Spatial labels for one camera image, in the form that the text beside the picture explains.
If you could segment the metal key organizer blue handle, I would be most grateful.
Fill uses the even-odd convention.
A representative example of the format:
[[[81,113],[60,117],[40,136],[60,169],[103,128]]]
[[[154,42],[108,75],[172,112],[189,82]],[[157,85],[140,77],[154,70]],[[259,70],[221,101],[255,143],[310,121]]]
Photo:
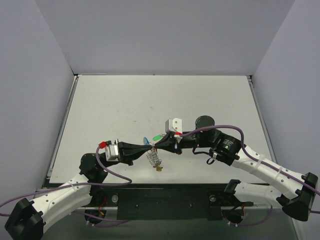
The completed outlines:
[[[152,165],[152,167],[156,168],[156,166],[161,166],[162,160],[159,158],[158,153],[154,151],[154,144],[150,142],[147,137],[143,138],[143,144],[152,145],[152,149],[149,150],[146,154],[146,157],[149,163]]]

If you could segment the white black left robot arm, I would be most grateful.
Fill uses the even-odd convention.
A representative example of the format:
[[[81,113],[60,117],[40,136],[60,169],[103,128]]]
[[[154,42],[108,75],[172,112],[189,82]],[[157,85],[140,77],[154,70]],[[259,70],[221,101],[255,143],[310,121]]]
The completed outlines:
[[[14,240],[40,240],[44,233],[65,216],[88,204],[103,200],[100,187],[122,187],[133,181],[109,169],[119,163],[128,166],[152,149],[151,145],[103,141],[95,153],[86,153],[80,161],[80,172],[56,188],[42,190],[31,200],[29,194],[15,197],[17,201],[7,215],[5,230]]]

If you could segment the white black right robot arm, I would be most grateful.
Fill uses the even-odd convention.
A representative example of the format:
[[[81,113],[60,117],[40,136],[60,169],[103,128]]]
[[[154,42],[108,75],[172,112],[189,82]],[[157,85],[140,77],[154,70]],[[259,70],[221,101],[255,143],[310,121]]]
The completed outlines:
[[[212,117],[202,115],[195,120],[195,130],[182,131],[180,118],[168,119],[165,136],[156,149],[178,155],[183,149],[208,148],[207,164],[215,161],[243,170],[266,185],[246,183],[232,179],[223,192],[224,201],[230,205],[237,202],[263,204],[281,208],[289,217],[306,222],[312,212],[317,191],[318,177],[308,172],[302,174],[284,168],[258,154],[244,143],[243,131],[232,125],[216,125]]]

